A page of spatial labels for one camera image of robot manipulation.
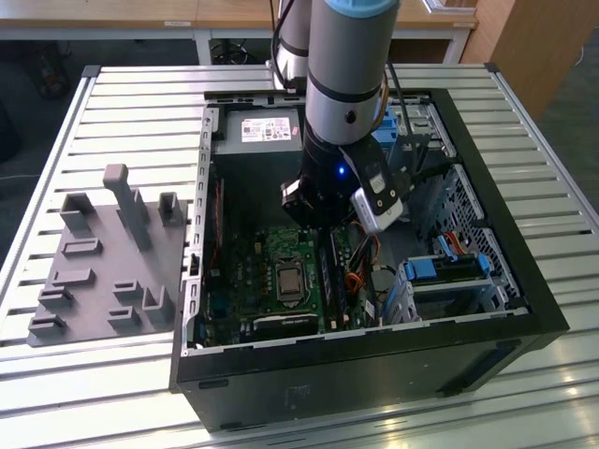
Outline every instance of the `robotic arm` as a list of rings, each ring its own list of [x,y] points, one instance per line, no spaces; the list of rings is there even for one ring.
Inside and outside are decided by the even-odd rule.
[[[310,3],[306,30],[299,22]],[[283,206],[302,226],[334,227],[352,214],[353,205],[367,232],[380,232],[402,213],[400,192],[371,136],[375,113],[386,106],[380,93],[386,86],[385,62],[400,2],[287,0],[282,5],[277,59],[282,61],[284,54],[287,61],[284,87],[291,80],[298,85],[303,75],[299,68],[305,67],[298,60],[306,53],[296,51],[305,38],[289,45],[291,30],[310,32],[301,171],[296,181],[283,186]],[[286,51],[296,52],[288,58]]]

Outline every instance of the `gray floor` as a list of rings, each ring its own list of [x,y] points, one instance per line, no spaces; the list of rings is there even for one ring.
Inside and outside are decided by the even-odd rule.
[[[565,167],[599,210],[599,29],[539,124]]]
[[[75,84],[85,65],[196,65],[192,41],[71,42],[65,60]],[[549,107],[540,127],[583,192],[599,210],[599,30],[585,48]],[[0,62],[0,101],[4,103],[23,140],[22,151],[0,164],[0,179],[36,175],[46,162],[65,116],[70,95],[43,100],[18,65]],[[12,243],[36,178],[0,180],[0,264]]]

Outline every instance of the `aluminum extrusion table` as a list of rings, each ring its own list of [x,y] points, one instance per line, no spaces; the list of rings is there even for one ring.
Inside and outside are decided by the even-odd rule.
[[[208,434],[168,392],[172,333],[46,348],[25,344],[63,228],[66,194],[95,204],[106,164],[144,199],[193,214],[207,89],[270,88],[261,66],[104,67],[81,80],[0,272],[0,445],[102,447],[582,447],[599,434],[599,220],[507,87],[482,65],[399,65],[405,88],[447,88],[571,331],[478,391],[448,399]]]

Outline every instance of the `blue plastic latch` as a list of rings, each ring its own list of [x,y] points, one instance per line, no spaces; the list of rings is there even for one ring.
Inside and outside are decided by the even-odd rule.
[[[483,273],[485,273],[485,275],[488,275],[490,273],[490,263],[488,258],[484,254],[478,255],[478,265],[480,265],[480,269],[483,270]]]
[[[395,285],[393,285],[393,288],[391,289],[391,293],[389,293],[389,296],[387,297],[387,301],[385,301],[385,306],[383,306],[383,311],[381,312],[381,316],[385,316],[389,310],[389,308],[391,307],[391,304],[393,304],[393,299],[395,299],[395,296],[397,295],[397,287]]]
[[[430,259],[415,259],[410,261],[416,271],[416,279],[431,279],[437,277],[437,270]]]
[[[458,260],[458,257],[454,254],[453,251],[451,251],[449,249],[449,246],[447,245],[447,242],[446,242],[446,238],[443,236],[439,236],[437,238],[439,239],[439,243],[441,243],[441,248],[443,248],[443,251],[445,252],[447,257],[449,257],[451,260],[456,262]]]
[[[416,278],[416,274],[414,273],[414,265],[412,265],[412,262],[406,262],[403,264],[403,268],[405,269],[405,275],[408,277],[408,281],[413,281]]]

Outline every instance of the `motherboard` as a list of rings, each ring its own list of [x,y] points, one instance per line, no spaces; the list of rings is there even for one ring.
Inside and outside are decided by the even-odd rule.
[[[340,264],[349,260],[347,231],[335,232]],[[207,344],[235,344],[325,332],[312,233],[271,227],[233,235],[211,270]]]

